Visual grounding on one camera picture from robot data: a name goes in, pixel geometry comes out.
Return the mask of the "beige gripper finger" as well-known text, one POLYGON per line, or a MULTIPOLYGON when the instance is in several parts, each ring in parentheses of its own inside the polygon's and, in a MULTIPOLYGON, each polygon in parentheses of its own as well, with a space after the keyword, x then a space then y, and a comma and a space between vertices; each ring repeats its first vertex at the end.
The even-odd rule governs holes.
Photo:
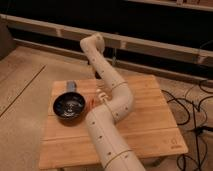
POLYGON ((109 96, 104 91, 102 91, 101 89, 97 89, 96 93, 97 93, 98 99, 101 102, 105 102, 106 100, 109 99, 109 96))

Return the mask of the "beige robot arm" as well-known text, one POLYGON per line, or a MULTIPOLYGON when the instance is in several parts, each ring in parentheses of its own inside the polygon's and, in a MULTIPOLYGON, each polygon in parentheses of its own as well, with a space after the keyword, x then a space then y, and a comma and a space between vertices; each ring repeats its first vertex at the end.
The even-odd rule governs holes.
POLYGON ((104 58, 105 42, 101 34, 83 38, 80 46, 111 94, 110 99, 100 95, 101 104, 86 115, 89 136, 104 171, 146 171, 116 128, 134 106, 128 83, 104 58))

